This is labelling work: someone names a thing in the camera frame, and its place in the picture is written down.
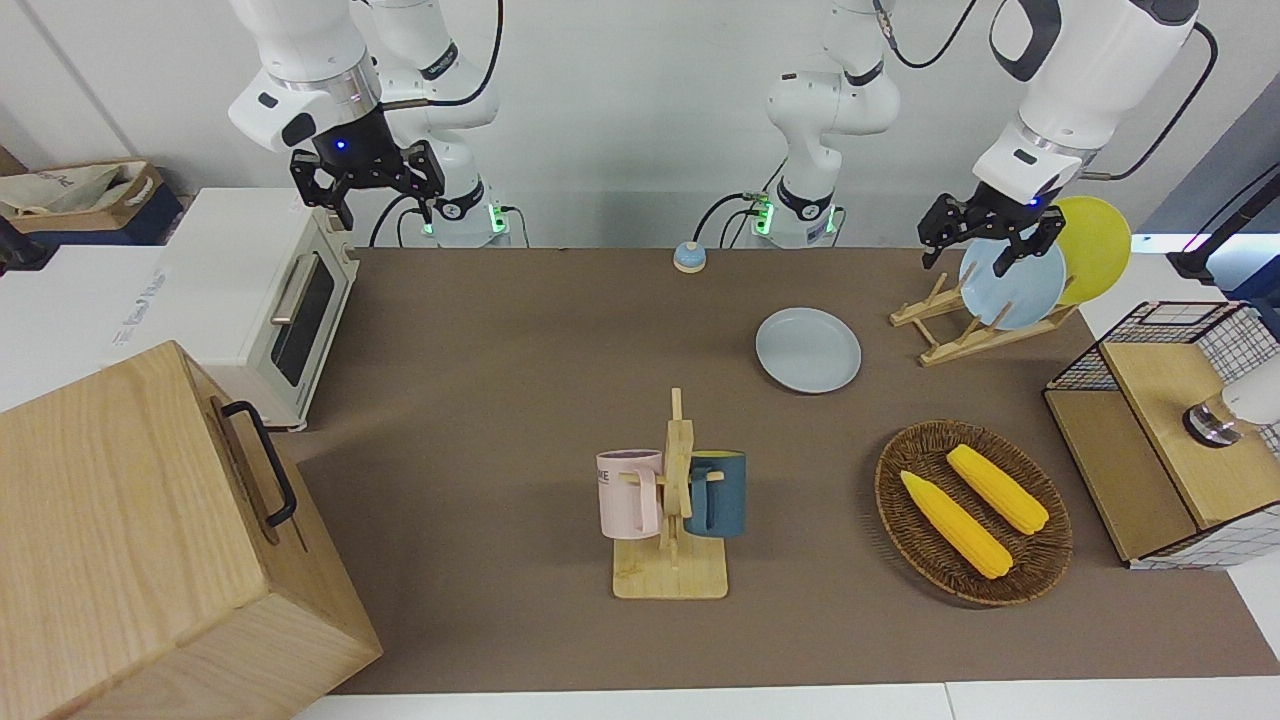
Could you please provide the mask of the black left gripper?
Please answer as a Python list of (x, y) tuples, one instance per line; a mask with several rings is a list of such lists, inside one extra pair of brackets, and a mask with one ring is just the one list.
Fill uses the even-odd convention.
[(919, 241), (925, 247), (922, 266), (929, 270), (943, 250), (973, 238), (1001, 238), (1007, 247), (995, 260), (995, 275), (1006, 273), (1024, 258), (1042, 258), (1066, 227), (1060, 208), (1050, 208), (1053, 192), (1019, 202), (987, 183), (978, 183), (966, 201), (941, 193), (919, 220)]

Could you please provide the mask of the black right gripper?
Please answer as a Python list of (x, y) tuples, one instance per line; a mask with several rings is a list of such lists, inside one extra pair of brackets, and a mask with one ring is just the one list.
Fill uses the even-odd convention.
[(425, 138), (401, 151), (383, 110), (317, 133), (311, 145), (315, 152), (291, 152), (291, 177), (302, 202), (321, 208), (343, 231), (355, 227), (346, 201), (352, 190), (399, 190), (416, 202), (424, 224), (433, 223), (436, 201), (445, 192), (442, 165)]

